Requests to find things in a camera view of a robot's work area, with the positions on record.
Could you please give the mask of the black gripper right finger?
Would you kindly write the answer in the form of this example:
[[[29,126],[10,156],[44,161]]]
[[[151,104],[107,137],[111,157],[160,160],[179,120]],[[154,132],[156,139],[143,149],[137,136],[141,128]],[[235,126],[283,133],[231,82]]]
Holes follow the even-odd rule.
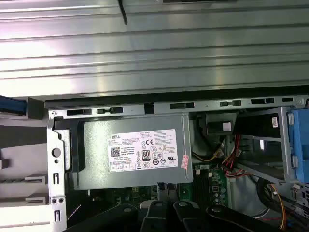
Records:
[[[180,223],[180,232],[280,232],[281,229],[222,205],[206,210],[193,202],[180,201],[175,185],[167,184],[172,212]]]

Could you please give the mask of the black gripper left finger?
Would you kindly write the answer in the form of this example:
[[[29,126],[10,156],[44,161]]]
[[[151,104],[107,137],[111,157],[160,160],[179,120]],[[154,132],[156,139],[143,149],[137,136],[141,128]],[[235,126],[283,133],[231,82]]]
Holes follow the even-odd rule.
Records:
[[[167,229],[168,190],[157,183],[158,200],[144,201],[140,209],[121,204],[85,219],[66,232],[165,232]]]

